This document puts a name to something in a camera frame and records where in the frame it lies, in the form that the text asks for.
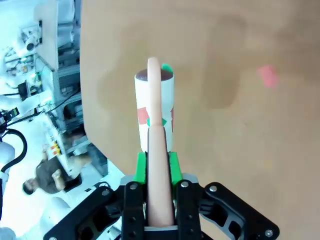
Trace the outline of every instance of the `white cylinder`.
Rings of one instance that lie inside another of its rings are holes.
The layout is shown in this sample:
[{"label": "white cylinder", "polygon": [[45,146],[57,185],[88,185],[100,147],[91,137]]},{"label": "white cylinder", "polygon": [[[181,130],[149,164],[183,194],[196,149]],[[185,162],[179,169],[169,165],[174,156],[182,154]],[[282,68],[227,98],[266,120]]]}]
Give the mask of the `white cylinder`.
[{"label": "white cylinder", "polygon": [[[150,126],[149,103],[150,88],[147,69],[134,76],[136,107],[139,123],[140,144],[143,152],[148,152],[148,129]],[[165,129],[166,147],[170,152],[173,147],[175,76],[169,69],[161,69],[161,110],[162,124]]]},{"label": "white cylinder", "polygon": [[0,240],[16,240],[16,234],[15,232],[8,228],[8,227],[2,227],[0,228]]},{"label": "white cylinder", "polygon": [[41,233],[46,234],[69,212],[70,206],[60,197],[53,197],[48,202],[39,221]]}]

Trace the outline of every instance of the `white wall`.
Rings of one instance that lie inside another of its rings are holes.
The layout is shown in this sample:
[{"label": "white wall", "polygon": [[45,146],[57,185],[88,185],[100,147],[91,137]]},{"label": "white wall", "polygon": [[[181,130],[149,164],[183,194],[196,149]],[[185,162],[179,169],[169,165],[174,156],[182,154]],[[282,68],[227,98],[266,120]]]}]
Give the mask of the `white wall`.
[{"label": "white wall", "polygon": [[0,1],[0,50],[11,46],[19,27],[32,24],[34,8],[46,0]]}]

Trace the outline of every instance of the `dark t-shirt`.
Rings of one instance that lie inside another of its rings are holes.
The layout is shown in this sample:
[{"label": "dark t-shirt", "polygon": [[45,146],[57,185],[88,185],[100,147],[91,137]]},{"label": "dark t-shirt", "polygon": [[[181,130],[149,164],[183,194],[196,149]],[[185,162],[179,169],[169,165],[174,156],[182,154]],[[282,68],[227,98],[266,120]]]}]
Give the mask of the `dark t-shirt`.
[{"label": "dark t-shirt", "polygon": [[55,180],[52,177],[52,174],[54,174],[58,169],[60,169],[61,177],[65,182],[72,180],[56,156],[48,161],[42,160],[35,169],[36,180],[39,187],[48,194],[55,194],[59,192],[56,187]]}]

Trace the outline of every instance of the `pink spot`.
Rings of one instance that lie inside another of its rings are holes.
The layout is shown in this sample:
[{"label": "pink spot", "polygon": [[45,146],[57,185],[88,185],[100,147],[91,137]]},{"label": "pink spot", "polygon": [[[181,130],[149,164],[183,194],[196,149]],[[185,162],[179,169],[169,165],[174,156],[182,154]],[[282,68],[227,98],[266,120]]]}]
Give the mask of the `pink spot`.
[{"label": "pink spot", "polygon": [[147,108],[142,107],[142,108],[139,108],[137,111],[138,111],[139,124],[140,125],[147,124],[147,119],[149,118],[149,115],[147,113]]},{"label": "pink spot", "polygon": [[267,88],[274,88],[277,84],[277,76],[275,71],[270,65],[262,66],[258,69],[260,73],[264,86]]}]

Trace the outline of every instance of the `green gripper pad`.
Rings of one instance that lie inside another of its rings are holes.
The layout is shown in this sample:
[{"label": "green gripper pad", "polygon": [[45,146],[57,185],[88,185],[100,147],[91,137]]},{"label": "green gripper pad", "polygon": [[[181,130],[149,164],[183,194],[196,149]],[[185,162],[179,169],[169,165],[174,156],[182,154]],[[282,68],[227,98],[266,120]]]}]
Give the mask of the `green gripper pad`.
[{"label": "green gripper pad", "polygon": [[176,184],[183,179],[180,170],[178,154],[176,152],[169,152],[169,164],[170,164],[170,174],[171,174],[171,184],[176,186]]},{"label": "green gripper pad", "polygon": [[133,181],[140,184],[146,184],[146,174],[147,174],[147,156],[145,152],[139,152],[136,163],[136,170]]},{"label": "green gripper pad", "polygon": [[[171,175],[171,184],[174,187],[180,180],[183,179],[178,154],[176,152],[169,152],[169,164],[170,164],[170,175]],[[146,153],[139,152],[137,157],[136,171],[133,180],[140,184],[146,184],[147,176],[147,157]]]}]

